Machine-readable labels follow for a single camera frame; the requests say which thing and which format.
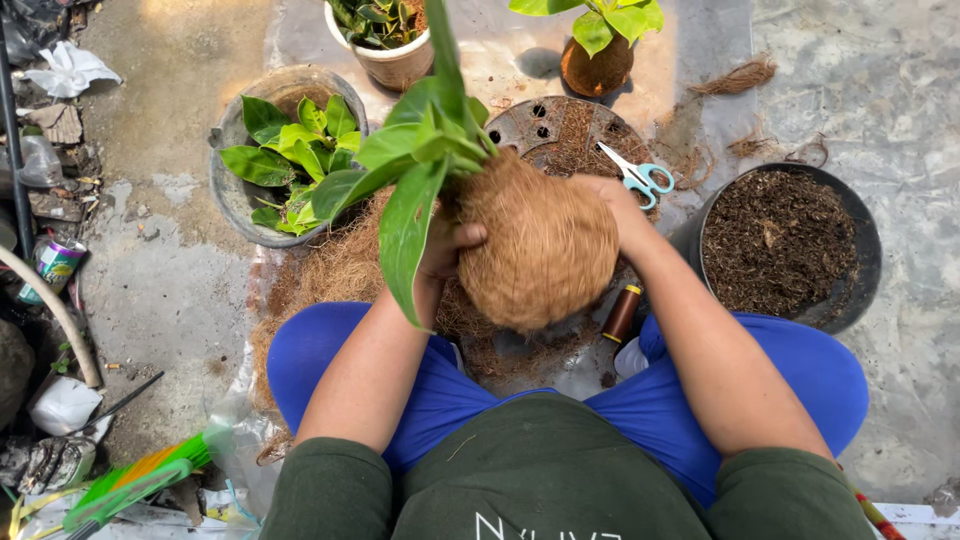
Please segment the kokedama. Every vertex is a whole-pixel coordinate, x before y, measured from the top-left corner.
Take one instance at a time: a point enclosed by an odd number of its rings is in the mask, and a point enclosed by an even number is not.
[[[584,5],[589,11],[573,22],[573,39],[560,66],[575,92],[597,97],[627,82],[634,43],[647,31],[663,28],[663,12],[657,0],[511,0],[510,9],[544,16]]]
[[[533,330],[586,306],[609,282],[616,224],[606,205],[570,179],[550,178],[498,150],[488,111],[468,98],[443,0],[426,0],[436,75],[414,83],[354,157],[367,171],[327,175],[313,193],[318,220],[396,184],[380,220],[380,267],[407,319],[420,327],[414,278],[435,199],[489,240],[461,254],[460,279],[494,323]]]

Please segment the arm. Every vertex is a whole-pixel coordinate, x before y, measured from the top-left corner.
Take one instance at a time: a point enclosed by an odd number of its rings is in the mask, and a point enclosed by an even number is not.
[[[444,283],[456,275],[457,250],[483,243],[486,235],[480,225],[456,227],[440,216],[432,220],[414,284],[425,328],[433,328]],[[317,383],[294,444],[335,437],[382,454],[410,397],[428,337],[410,325],[384,287]]]
[[[657,233],[630,191],[595,177],[579,181],[613,212],[621,253],[643,281],[693,415],[720,455],[784,447],[832,461],[777,367]]]

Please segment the white container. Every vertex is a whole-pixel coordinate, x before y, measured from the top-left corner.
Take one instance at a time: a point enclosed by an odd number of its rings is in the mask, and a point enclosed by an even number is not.
[[[347,43],[340,33],[337,19],[333,15],[333,8],[326,3],[326,26],[333,34],[333,38],[344,48],[353,52],[360,65],[390,90],[402,92],[417,80],[430,72],[433,67],[433,46],[430,44],[430,29],[422,36],[414,39],[413,43],[398,49],[375,51]]]

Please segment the broom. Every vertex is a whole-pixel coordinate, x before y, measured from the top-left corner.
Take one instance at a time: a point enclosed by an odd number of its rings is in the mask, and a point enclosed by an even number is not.
[[[132,465],[110,469],[90,484],[86,495],[63,518],[63,529],[67,532],[76,530],[81,535],[75,534],[71,538],[86,538],[120,510],[188,477],[209,462],[204,435],[198,433],[156,454],[142,457]]]

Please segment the black pipe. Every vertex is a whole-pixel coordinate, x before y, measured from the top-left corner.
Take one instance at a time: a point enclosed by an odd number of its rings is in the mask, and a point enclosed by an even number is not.
[[[20,154],[20,132],[16,123],[16,103],[13,100],[13,82],[10,76],[10,57],[7,56],[7,37],[0,25],[0,98],[3,98],[4,124],[7,127],[7,158],[13,175],[13,204],[16,206],[16,224],[20,230],[23,258],[34,256],[34,224],[30,211],[27,187],[20,182],[23,155]]]

